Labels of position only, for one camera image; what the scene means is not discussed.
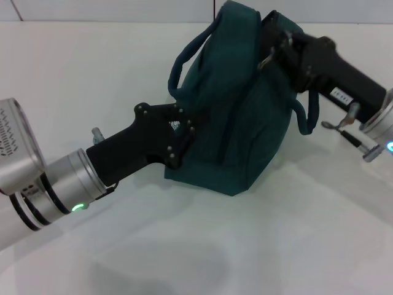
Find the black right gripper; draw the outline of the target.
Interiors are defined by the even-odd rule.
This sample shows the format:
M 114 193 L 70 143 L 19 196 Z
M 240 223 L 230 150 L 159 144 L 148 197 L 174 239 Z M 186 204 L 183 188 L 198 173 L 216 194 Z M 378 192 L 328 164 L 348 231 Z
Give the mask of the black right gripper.
M 347 111 L 349 106 L 331 94 L 338 88 L 360 104 L 356 119 L 362 123 L 381 109 L 387 90 L 344 61 L 331 39 L 280 29 L 272 53 L 296 92 L 314 90 Z

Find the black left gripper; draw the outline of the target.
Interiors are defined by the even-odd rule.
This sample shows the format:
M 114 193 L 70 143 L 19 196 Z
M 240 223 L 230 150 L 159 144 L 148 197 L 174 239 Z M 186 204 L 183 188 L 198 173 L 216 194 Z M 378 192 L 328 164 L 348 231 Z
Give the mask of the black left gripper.
M 140 103 L 134 114 L 129 127 L 86 150 L 105 186 L 152 163 L 178 169 L 196 137 L 195 127 L 209 121 L 207 110 L 188 112 L 177 104 Z

